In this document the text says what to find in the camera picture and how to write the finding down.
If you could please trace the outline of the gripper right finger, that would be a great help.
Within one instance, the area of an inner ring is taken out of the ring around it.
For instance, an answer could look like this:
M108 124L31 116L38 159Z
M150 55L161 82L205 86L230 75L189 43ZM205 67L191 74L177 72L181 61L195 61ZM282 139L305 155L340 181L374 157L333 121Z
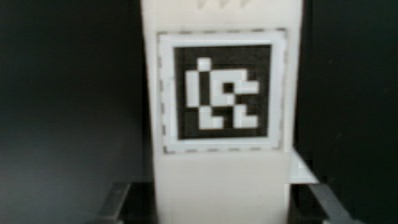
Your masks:
M294 185L294 224L364 224L351 217L326 184Z

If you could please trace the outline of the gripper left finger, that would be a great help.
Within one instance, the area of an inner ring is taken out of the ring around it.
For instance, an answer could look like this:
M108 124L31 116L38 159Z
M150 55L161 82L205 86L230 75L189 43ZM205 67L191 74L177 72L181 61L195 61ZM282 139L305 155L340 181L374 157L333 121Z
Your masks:
M115 182L109 187L95 217L86 224L131 224L125 211L129 192L131 184L127 182Z

